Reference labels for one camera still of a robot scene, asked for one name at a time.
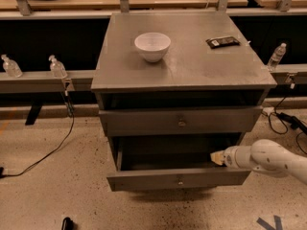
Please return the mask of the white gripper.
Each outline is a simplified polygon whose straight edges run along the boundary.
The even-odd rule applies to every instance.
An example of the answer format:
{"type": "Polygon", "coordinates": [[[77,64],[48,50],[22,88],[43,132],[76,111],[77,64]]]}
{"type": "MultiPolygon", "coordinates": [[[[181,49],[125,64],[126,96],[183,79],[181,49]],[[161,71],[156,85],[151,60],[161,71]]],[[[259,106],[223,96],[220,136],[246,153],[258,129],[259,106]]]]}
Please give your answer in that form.
{"type": "Polygon", "coordinates": [[[225,151],[214,151],[210,154],[211,161],[222,166],[226,164],[232,169],[250,169],[250,146],[232,146],[225,151]]]}

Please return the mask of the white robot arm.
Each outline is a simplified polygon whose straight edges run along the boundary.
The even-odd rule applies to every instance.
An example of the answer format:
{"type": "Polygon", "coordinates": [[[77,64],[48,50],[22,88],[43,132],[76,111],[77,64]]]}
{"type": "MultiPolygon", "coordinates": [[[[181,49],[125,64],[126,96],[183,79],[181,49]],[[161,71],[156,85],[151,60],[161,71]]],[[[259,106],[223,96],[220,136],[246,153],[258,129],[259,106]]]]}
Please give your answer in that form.
{"type": "Polygon", "coordinates": [[[307,158],[272,140],[261,139],[250,146],[231,146],[212,152],[210,158],[215,164],[231,169],[250,170],[272,177],[291,175],[307,184],[307,158]]]}

